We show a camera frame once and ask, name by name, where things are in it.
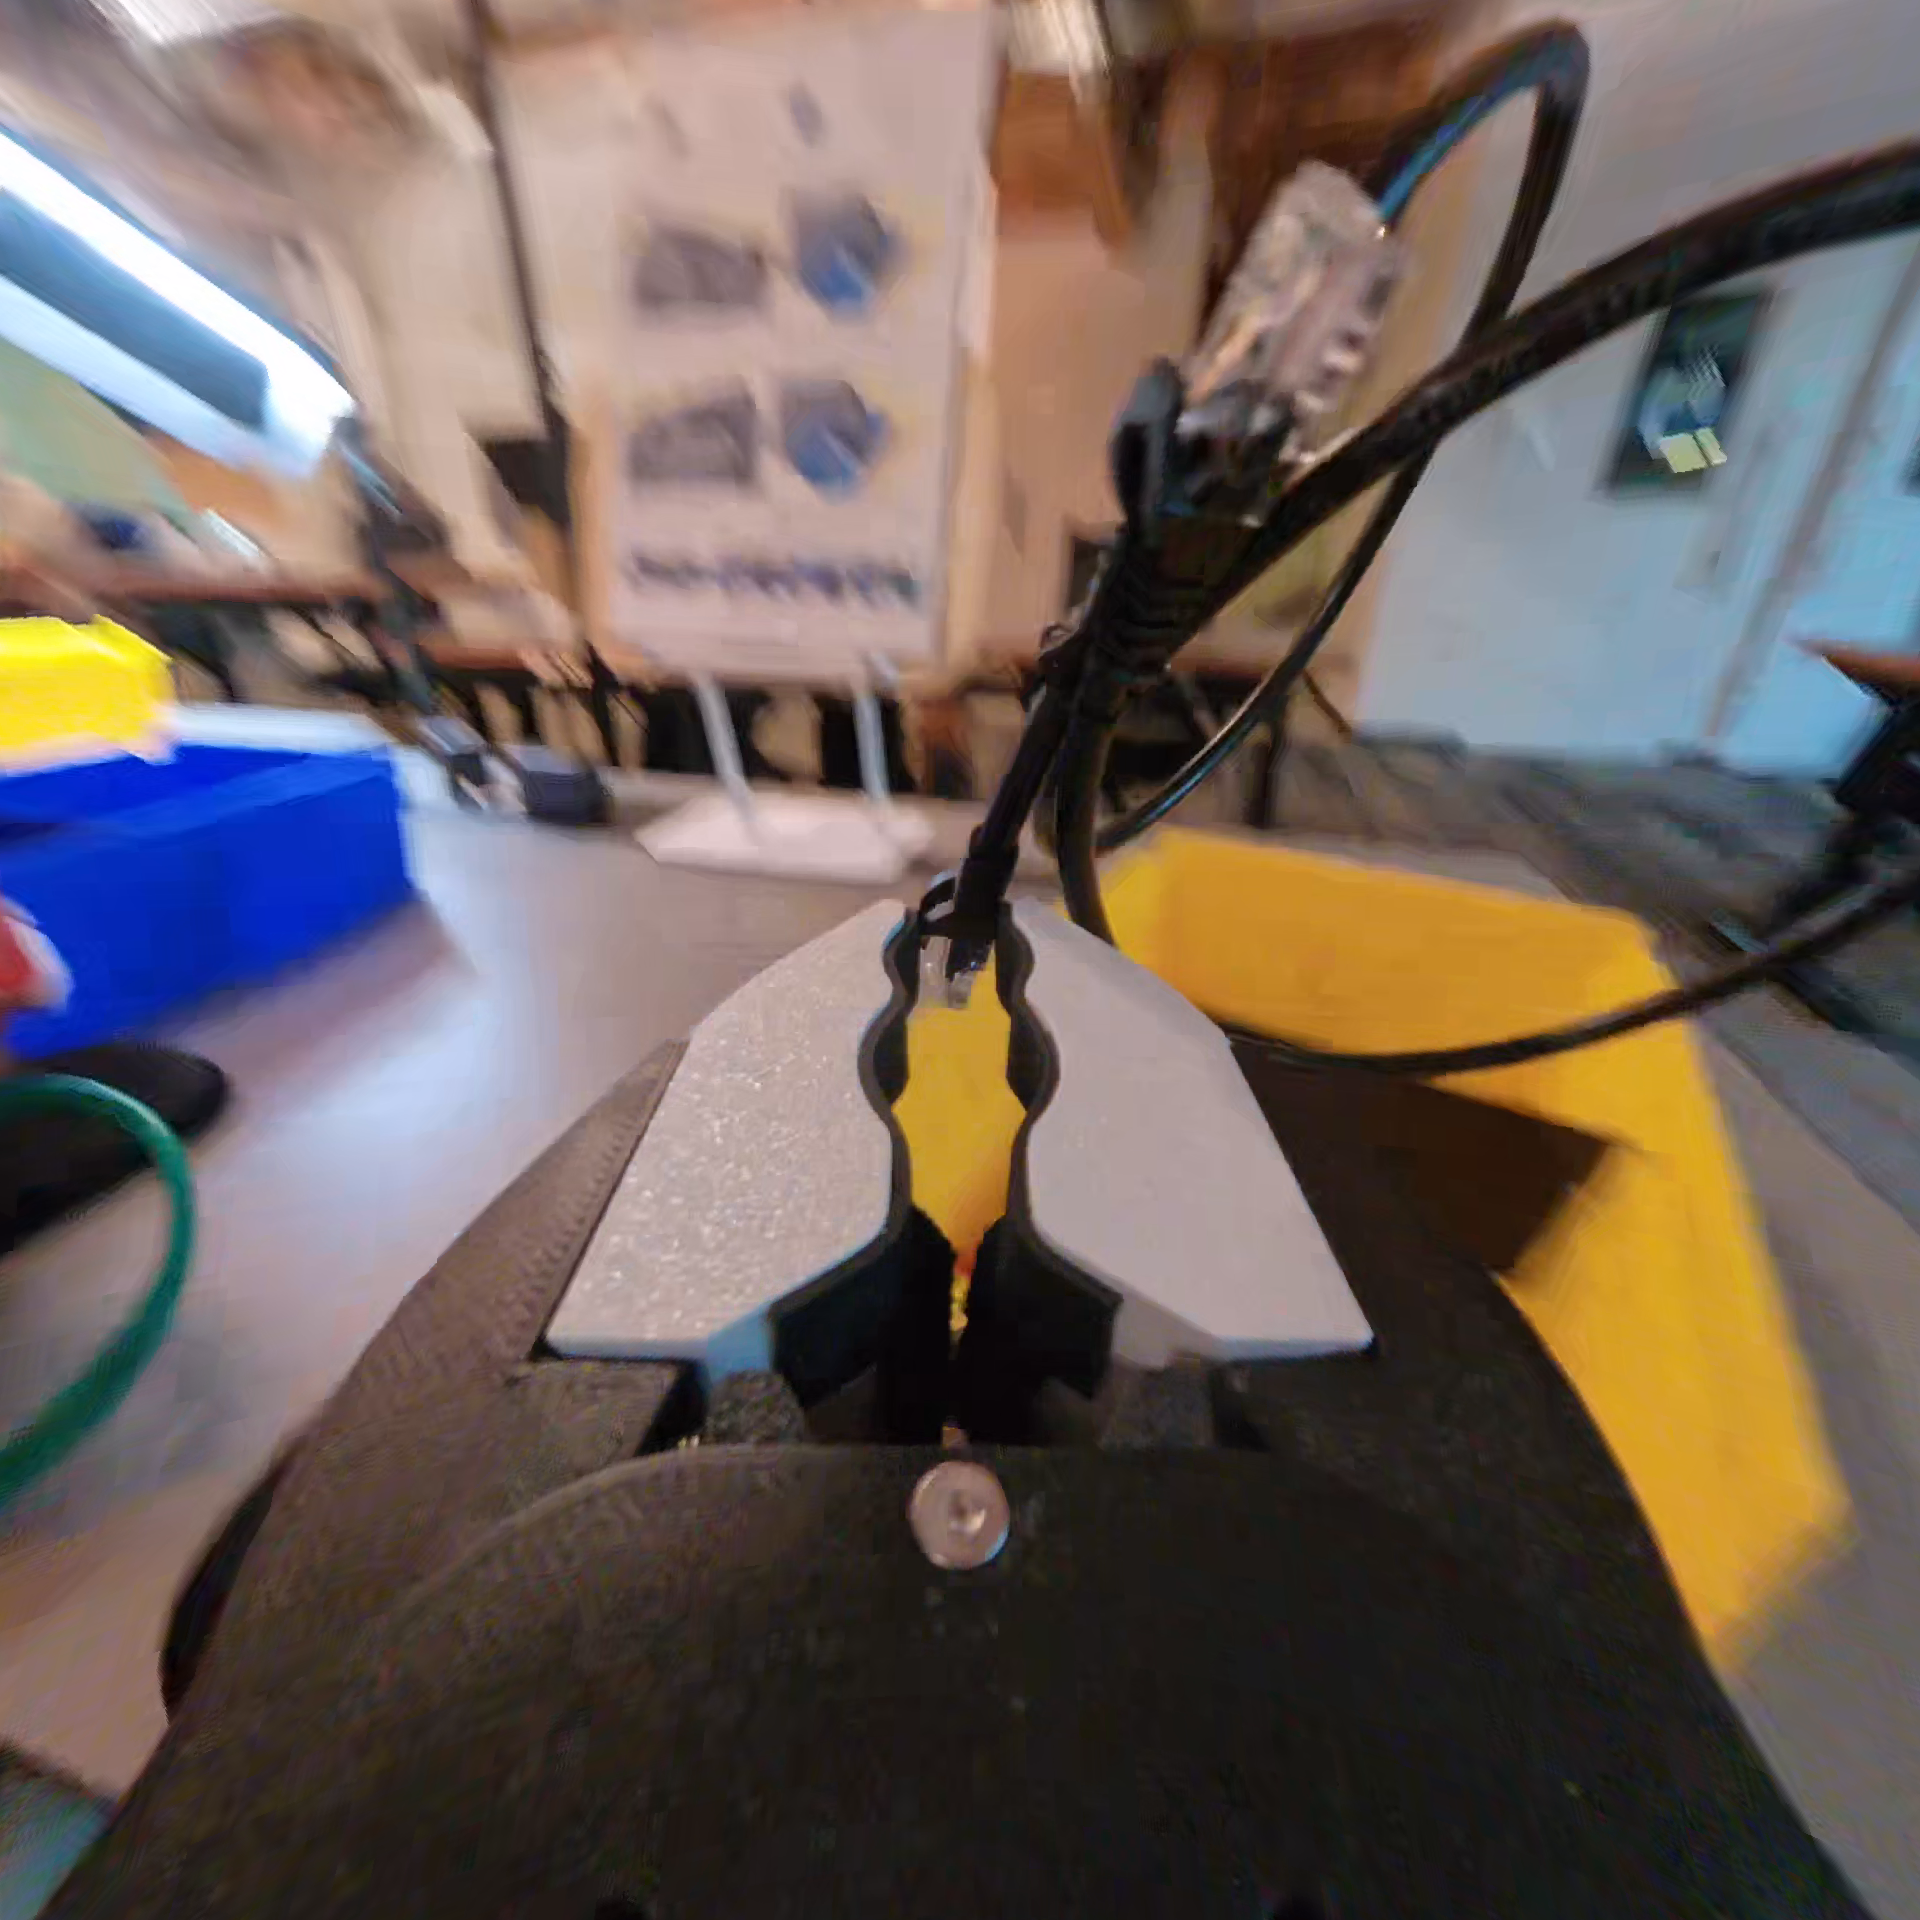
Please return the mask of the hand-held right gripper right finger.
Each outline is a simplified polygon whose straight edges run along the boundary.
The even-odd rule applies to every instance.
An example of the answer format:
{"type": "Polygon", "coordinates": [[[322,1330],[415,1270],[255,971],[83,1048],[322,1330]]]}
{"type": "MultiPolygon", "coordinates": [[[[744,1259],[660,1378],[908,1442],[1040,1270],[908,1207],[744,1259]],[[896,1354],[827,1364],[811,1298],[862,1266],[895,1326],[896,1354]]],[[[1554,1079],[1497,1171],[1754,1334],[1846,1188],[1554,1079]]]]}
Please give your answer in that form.
{"type": "Polygon", "coordinates": [[[1376,1334],[1224,1031],[1161,976],[1003,911],[1007,1079],[1023,1110],[980,1241],[968,1360],[1080,1396],[1114,1367],[1322,1360],[1376,1334]]]}

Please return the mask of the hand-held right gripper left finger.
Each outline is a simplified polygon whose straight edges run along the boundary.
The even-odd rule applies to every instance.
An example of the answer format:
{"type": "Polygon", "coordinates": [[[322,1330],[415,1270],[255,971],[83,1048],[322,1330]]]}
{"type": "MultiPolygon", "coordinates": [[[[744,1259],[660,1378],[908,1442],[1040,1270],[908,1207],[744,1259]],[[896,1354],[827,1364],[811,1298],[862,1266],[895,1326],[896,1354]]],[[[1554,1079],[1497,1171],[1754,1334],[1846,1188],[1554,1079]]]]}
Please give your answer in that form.
{"type": "Polygon", "coordinates": [[[779,1376],[819,1403],[875,1371],[932,1400],[953,1249],[916,1207],[896,1104],[921,950],[899,902],[760,971],[689,1035],[544,1326],[566,1360],[779,1376]]]}

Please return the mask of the yellow plastic bin with divider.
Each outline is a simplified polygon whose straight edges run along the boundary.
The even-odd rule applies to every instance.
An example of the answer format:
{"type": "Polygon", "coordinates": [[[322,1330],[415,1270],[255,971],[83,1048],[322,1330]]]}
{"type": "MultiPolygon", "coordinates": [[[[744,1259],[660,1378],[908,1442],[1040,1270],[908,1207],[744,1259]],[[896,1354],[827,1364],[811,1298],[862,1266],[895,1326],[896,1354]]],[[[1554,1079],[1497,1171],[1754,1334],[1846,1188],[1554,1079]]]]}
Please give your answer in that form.
{"type": "MultiPolygon", "coordinates": [[[[1311,1049],[1452,1049],[1672,984],[1630,916],[1475,876],[1167,831],[1106,880],[1121,951],[1200,1014],[1311,1049]]],[[[1667,1025],[1442,1079],[1470,1120],[1544,1120],[1596,1171],[1495,1265],[1572,1383],[1697,1638],[1734,1668],[1855,1526],[1702,1044],[1667,1025]]]]}

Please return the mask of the black power brick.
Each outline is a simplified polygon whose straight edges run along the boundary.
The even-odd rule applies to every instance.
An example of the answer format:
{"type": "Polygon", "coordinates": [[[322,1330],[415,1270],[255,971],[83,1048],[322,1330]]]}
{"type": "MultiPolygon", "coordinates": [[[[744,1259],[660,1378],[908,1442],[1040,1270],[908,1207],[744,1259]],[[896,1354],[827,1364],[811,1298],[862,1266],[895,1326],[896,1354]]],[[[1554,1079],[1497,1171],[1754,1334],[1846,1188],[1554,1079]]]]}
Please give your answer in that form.
{"type": "Polygon", "coordinates": [[[611,824],[614,802],[599,766],[538,744],[511,746],[502,766],[527,818],[559,827],[611,824]]]}

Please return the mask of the blue plastic bin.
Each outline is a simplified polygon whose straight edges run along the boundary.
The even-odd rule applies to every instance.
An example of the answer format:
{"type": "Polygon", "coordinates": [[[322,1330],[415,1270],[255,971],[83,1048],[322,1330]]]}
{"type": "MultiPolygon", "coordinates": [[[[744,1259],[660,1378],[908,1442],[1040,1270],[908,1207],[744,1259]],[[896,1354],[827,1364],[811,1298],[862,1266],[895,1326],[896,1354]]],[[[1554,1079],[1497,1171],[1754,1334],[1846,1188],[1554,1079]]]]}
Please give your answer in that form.
{"type": "Polygon", "coordinates": [[[25,1062],[249,990],[416,898],[394,756],[184,746],[4,775],[4,897],[71,986],[25,1062]]]}

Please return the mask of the black wall sign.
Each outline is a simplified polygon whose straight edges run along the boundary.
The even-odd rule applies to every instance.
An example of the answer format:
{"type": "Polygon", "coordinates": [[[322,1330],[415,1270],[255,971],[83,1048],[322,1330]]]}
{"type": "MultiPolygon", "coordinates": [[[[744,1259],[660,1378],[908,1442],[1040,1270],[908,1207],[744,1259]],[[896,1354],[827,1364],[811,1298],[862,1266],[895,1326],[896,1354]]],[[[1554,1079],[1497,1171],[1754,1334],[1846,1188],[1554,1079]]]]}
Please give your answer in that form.
{"type": "Polygon", "coordinates": [[[1772,307],[1762,287],[1695,295],[1662,315],[1600,473],[1606,494],[1695,491],[1729,464],[1731,422],[1772,307]]]}

